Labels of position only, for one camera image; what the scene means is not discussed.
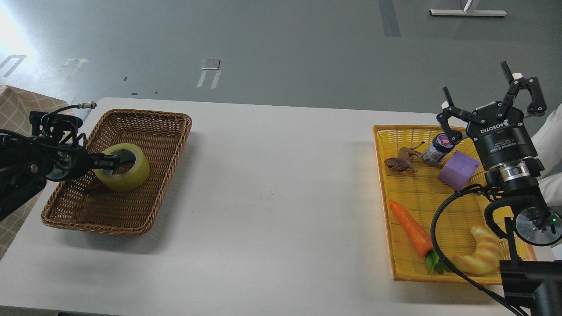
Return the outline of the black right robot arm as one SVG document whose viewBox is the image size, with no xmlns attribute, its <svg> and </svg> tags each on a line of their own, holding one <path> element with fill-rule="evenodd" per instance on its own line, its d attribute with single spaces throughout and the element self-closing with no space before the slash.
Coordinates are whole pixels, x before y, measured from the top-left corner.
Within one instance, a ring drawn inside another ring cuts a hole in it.
<svg viewBox="0 0 562 316">
<path fill-rule="evenodd" d="M 447 106 L 437 115 L 443 132 L 452 144 L 464 138 L 474 143 L 485 171 L 486 185 L 473 184 L 456 191 L 439 206 L 430 224 L 430 239 L 438 258 L 461 278 L 513 312 L 523 316 L 561 314 L 561 262 L 524 261 L 517 253 L 515 238 L 533 246 L 550 246 L 561 240 L 561 216 L 542 196 L 538 177 L 544 171 L 524 118 L 542 116 L 546 104 L 538 78 L 515 78 L 506 62 L 501 68 L 508 81 L 503 100 L 472 111 L 456 107 L 446 87 Z M 508 242 L 509 260 L 500 260 L 504 295 L 478 284 L 441 251 L 436 226 L 441 213 L 454 200 L 468 194 L 483 195 L 490 203 L 484 210 L 486 225 Z"/>
</svg>

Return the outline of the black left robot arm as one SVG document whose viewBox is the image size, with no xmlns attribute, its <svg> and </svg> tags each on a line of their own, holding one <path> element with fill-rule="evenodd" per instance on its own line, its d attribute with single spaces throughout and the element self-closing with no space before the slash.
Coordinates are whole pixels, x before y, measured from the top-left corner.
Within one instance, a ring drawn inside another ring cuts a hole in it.
<svg viewBox="0 0 562 316">
<path fill-rule="evenodd" d="M 0 144 L 0 218 L 5 219 L 41 192 L 48 181 L 78 179 L 90 170 L 113 173 L 135 161 L 133 154 L 90 153 L 87 137 L 79 133 L 83 121 L 65 115 L 70 109 L 96 108 L 86 102 L 53 112 L 32 111 L 31 136 L 2 129 Z"/>
</svg>

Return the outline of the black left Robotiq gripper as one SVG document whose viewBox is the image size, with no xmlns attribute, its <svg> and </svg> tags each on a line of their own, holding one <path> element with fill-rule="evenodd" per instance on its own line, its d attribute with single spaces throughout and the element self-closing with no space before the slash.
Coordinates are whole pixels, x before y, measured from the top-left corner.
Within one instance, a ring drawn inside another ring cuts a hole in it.
<svg viewBox="0 0 562 316">
<path fill-rule="evenodd" d="M 56 150 L 54 168 L 46 175 L 50 181 L 78 179 L 92 169 L 116 170 L 121 163 L 135 162 L 131 150 L 110 150 L 109 154 L 88 153 L 84 148 L 77 151 Z"/>
</svg>

